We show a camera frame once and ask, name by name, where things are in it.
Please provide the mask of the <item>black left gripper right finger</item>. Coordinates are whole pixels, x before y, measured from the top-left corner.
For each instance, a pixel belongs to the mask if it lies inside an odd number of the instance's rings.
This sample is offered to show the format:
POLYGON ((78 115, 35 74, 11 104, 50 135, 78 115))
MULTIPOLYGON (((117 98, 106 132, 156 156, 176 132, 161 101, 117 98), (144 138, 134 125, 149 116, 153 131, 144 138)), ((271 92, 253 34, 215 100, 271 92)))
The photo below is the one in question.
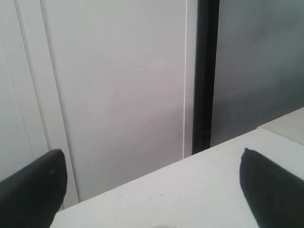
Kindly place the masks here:
POLYGON ((304 226, 304 181, 255 150, 241 156, 239 182, 261 228, 304 226))

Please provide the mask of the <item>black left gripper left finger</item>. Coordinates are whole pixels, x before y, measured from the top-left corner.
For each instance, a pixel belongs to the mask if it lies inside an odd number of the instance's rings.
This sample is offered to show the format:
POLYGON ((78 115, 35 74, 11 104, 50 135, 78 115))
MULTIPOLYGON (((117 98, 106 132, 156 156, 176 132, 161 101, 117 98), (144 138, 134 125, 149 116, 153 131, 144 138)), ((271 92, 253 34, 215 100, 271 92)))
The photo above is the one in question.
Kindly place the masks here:
POLYGON ((2 228, 48 228, 67 191, 64 153, 54 149, 0 183, 2 228))

